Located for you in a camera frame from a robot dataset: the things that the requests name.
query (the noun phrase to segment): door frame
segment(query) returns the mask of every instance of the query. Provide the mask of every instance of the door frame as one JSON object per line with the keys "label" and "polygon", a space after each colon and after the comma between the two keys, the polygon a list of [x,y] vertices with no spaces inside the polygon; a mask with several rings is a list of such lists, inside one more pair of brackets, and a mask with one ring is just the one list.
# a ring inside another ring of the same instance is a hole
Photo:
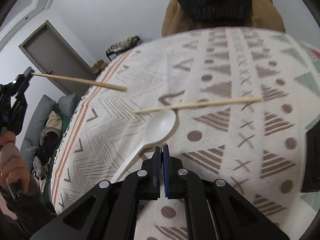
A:
{"label": "door frame", "polygon": [[[67,43],[67,41],[61,36],[61,34],[53,27],[53,25],[46,20],[42,25],[40,25],[33,33],[31,33],[28,38],[26,38],[23,43],[19,45],[19,48],[23,54],[32,62],[32,64],[44,74],[48,74],[45,71],[44,66],[38,62],[33,56],[25,49],[25,47],[30,44],[37,36],[43,32],[48,31],[53,36],[53,38],[70,54],[70,56],[78,63],[78,65],[87,73],[93,80],[96,79],[92,68],[79,56],[79,54]],[[58,87],[66,95],[70,95],[71,91],[68,90],[59,80],[48,78],[56,87]]]}

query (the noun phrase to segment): door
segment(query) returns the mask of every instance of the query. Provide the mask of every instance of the door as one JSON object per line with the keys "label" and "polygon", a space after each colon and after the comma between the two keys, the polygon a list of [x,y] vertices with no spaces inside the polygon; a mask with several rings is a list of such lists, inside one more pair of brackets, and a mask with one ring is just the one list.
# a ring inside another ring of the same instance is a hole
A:
{"label": "door", "polygon": [[[89,80],[95,79],[92,69],[48,21],[32,33],[20,45],[20,49],[42,73]],[[75,93],[79,98],[89,88],[89,85],[65,80],[50,79],[50,81],[64,93]]]}

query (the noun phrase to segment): patterned tablecloth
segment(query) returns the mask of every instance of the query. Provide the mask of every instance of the patterned tablecloth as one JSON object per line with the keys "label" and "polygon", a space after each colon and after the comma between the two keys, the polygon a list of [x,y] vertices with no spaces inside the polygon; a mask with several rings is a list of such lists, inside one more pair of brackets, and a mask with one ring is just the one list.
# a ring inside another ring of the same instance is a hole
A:
{"label": "patterned tablecloth", "polygon": [[[305,133],[320,114],[319,53],[262,29],[215,28],[172,35],[121,54],[82,98],[55,160],[52,202],[62,212],[113,174],[136,148],[151,114],[132,110],[223,98],[262,103],[183,109],[163,141],[201,178],[225,179],[291,239],[316,215],[302,200]],[[150,158],[139,155],[125,176]],[[187,239],[184,203],[140,204],[136,239]]]}

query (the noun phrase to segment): orange stripe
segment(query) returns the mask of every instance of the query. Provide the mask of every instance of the orange stripe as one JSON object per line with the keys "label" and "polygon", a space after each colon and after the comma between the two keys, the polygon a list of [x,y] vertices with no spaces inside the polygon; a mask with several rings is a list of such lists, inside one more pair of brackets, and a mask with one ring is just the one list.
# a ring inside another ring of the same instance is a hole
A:
{"label": "orange stripe", "polygon": [[[102,82],[107,81],[107,80],[115,73],[115,71],[117,70],[117,68],[119,67],[119,65],[127,58],[127,56],[129,56],[130,53],[131,53],[131,50],[129,50],[129,51],[126,52],[122,57],[120,57],[119,59],[117,59],[117,60],[114,62],[114,64],[112,64],[112,66],[110,66],[110,67],[108,68],[108,71],[106,72],[105,76],[103,77]],[[71,138],[71,137],[69,137],[68,142],[67,142],[67,145],[66,145],[66,147],[65,147],[65,150],[64,150],[64,152],[63,152],[62,158],[61,158],[61,160],[60,160],[60,162],[59,162],[58,168],[57,168],[56,173],[55,173],[55,174],[57,174],[58,170],[60,169],[60,172],[59,172],[59,175],[58,175],[58,179],[56,179],[57,176],[55,176],[55,178],[54,178],[54,183],[53,183],[53,187],[52,187],[52,189],[53,189],[53,191],[54,191],[54,192],[53,192],[53,193],[54,193],[54,198],[53,198],[53,205],[54,205],[54,206],[55,206],[55,203],[56,203],[57,191],[58,191],[58,188],[59,188],[60,178],[61,178],[61,175],[62,175],[62,171],[63,171],[63,169],[64,169],[64,166],[65,166],[65,163],[66,163],[66,161],[67,161],[67,159],[68,159],[70,150],[71,150],[71,148],[72,148],[72,146],[73,146],[73,143],[74,143],[74,141],[75,141],[75,139],[76,139],[76,136],[78,135],[79,129],[80,129],[82,123],[83,123],[85,114],[86,114],[87,109],[88,109],[88,105],[89,105],[90,101],[96,96],[96,94],[97,94],[100,90],[101,90],[101,87],[96,87],[95,90],[94,90],[94,92],[93,92],[93,93],[82,103],[82,105],[81,105],[81,108],[80,108],[80,111],[79,111],[79,115],[77,116],[76,121],[77,121],[78,117],[80,116],[80,114],[81,114],[81,112],[82,112],[82,110],[83,110],[83,108],[84,108],[84,104],[85,104],[86,101],[87,101],[87,105],[86,105],[86,107],[85,107],[84,114],[83,114],[82,118],[80,119],[80,123],[79,123],[79,125],[78,125],[78,127],[77,127],[77,129],[76,129],[76,131],[75,131],[74,137],[73,137],[73,139],[72,139],[72,141],[71,141],[71,145],[70,145],[70,147],[69,147],[69,149],[67,150],[67,153],[66,153],[66,149],[68,148],[68,143],[69,143],[70,138]]]}

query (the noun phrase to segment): black jacket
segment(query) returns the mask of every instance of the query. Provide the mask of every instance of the black jacket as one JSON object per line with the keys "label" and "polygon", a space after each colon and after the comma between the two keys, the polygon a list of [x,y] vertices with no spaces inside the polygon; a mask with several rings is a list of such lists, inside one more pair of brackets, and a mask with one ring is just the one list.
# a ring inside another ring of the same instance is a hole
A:
{"label": "black jacket", "polygon": [[56,214],[48,211],[41,201],[38,182],[32,175],[30,175],[28,194],[23,195],[20,201],[15,202],[11,195],[1,188],[0,193],[6,201],[8,208],[17,215],[16,220],[4,215],[9,225],[0,225],[0,235],[4,234],[6,228],[11,227],[9,233],[12,230],[18,235],[18,238],[23,240],[30,239],[36,231],[56,216]]}

